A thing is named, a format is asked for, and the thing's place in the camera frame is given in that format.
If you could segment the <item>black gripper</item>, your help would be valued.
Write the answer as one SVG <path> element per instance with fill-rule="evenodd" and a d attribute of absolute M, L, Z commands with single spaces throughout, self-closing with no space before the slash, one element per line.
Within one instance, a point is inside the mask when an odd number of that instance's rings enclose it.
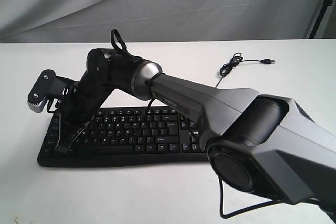
<path fill-rule="evenodd" d="M 59 107 L 55 151 L 66 153 L 115 87 L 108 84 L 106 78 L 88 73 L 84 73 L 79 81 L 60 79 L 69 91 Z"/>

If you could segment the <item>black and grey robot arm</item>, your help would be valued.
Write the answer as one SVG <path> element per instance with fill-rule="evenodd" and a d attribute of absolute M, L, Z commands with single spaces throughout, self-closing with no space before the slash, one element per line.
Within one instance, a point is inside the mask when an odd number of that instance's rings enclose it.
<path fill-rule="evenodd" d="M 86 71 L 67 88 L 59 109 L 57 151 L 69 149 L 114 89 L 140 100 L 157 99 L 195 122 L 201 150 L 232 188 L 335 213 L 335 136 L 294 99 L 172 77 L 124 49 L 89 51 Z"/>

